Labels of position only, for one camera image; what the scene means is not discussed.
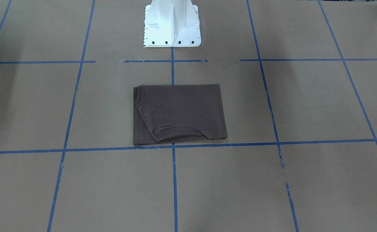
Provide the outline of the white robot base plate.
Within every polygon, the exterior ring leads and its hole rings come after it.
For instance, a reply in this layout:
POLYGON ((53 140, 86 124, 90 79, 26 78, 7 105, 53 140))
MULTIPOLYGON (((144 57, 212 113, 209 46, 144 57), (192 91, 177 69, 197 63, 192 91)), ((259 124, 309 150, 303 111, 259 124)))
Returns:
POLYGON ((202 43, 199 9, 191 0, 153 0, 145 6, 144 16, 144 47, 198 47, 202 43))

